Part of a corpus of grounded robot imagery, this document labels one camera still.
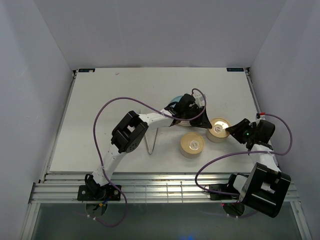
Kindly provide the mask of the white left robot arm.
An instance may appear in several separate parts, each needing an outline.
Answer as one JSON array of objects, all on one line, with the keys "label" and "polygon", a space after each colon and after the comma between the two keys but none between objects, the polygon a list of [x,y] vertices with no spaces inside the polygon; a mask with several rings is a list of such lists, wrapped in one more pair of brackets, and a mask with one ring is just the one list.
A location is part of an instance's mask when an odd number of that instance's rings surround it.
[{"label": "white left robot arm", "polygon": [[105,185],[111,182],[111,177],[123,157],[133,152],[141,143],[148,130],[172,127],[181,122],[189,122],[192,127],[211,129],[206,108],[206,96],[200,92],[184,94],[179,101],[172,101],[161,110],[157,110],[140,101],[139,104],[152,110],[141,114],[129,111],[111,132],[110,146],[105,156],[98,154],[100,167],[85,177],[88,193],[100,200],[106,195]]}]

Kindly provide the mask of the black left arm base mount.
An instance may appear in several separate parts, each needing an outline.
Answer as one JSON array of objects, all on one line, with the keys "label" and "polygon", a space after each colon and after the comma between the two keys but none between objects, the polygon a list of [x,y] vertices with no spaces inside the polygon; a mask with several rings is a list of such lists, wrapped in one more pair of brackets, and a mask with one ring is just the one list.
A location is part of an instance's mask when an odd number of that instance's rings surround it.
[{"label": "black left arm base mount", "polygon": [[87,185],[80,185],[77,193],[77,201],[120,201],[121,193],[114,186],[107,184],[99,188],[97,193],[93,193]]}]

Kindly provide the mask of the wooden round lid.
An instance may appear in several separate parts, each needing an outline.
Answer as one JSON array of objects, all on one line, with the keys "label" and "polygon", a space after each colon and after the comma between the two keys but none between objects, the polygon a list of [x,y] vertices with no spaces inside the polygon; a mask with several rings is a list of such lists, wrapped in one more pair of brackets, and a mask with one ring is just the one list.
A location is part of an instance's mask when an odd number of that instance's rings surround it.
[{"label": "wooden round lid", "polygon": [[180,147],[183,153],[196,155],[204,150],[205,141],[199,133],[188,132],[181,137]]},{"label": "wooden round lid", "polygon": [[210,123],[212,124],[212,129],[207,129],[207,131],[217,134],[228,133],[226,128],[231,126],[226,119],[219,117],[211,119]]}]

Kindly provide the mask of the stainless steel slotted tongs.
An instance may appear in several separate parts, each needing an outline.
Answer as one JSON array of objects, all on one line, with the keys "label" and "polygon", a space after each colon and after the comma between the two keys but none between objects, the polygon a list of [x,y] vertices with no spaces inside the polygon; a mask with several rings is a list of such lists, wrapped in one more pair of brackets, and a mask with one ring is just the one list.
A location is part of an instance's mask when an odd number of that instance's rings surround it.
[{"label": "stainless steel slotted tongs", "polygon": [[144,143],[146,146],[146,150],[149,156],[151,156],[154,152],[156,141],[157,141],[158,129],[148,129],[146,134],[144,135]]}]

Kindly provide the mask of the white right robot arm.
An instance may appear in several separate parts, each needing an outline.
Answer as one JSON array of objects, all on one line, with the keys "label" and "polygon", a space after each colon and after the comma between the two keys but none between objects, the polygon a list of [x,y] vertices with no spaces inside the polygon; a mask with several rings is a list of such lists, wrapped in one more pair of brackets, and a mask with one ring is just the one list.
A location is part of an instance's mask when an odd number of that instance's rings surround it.
[{"label": "white right robot arm", "polygon": [[283,173],[274,160],[270,139],[276,127],[264,119],[241,122],[226,129],[229,135],[247,148],[254,166],[249,175],[234,173],[229,177],[226,194],[271,218],[276,217],[291,184],[291,177]]}]

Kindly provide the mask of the steel lunch bowl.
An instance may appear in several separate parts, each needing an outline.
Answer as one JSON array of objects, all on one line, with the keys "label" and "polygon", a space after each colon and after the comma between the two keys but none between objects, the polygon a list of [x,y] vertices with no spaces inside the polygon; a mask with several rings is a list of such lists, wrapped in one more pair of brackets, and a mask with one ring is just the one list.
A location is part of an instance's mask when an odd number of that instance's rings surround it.
[{"label": "steel lunch bowl", "polygon": [[216,133],[216,132],[206,132],[206,137],[213,143],[223,143],[227,140],[229,137],[229,134],[224,132],[224,133]]},{"label": "steel lunch bowl", "polygon": [[202,154],[204,148],[205,148],[205,145],[198,141],[192,141],[192,142],[180,144],[181,154],[188,159],[198,158]]}]

